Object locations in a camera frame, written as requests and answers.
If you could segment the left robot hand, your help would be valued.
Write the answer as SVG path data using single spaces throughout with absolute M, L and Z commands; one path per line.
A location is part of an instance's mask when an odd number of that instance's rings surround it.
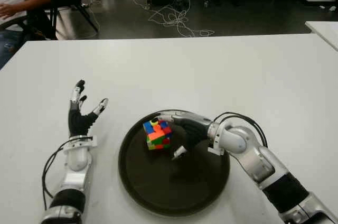
M 84 89 L 85 81 L 79 80 L 71 94 L 68 111 L 69 137 L 87 135 L 91 126 L 108 105 L 108 98 L 104 98 L 92 112 L 83 115 L 81 113 L 81 107 L 83 102 L 87 99 L 86 95 L 82 96 Z

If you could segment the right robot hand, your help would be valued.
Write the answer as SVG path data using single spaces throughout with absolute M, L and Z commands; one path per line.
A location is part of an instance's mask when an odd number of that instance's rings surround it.
M 155 118 L 182 127 L 186 133 L 186 142 L 173 154 L 172 160 L 193 149 L 200 141 L 208 139 L 209 127 L 213 121 L 201 115 L 181 110 L 165 110 L 155 114 Z

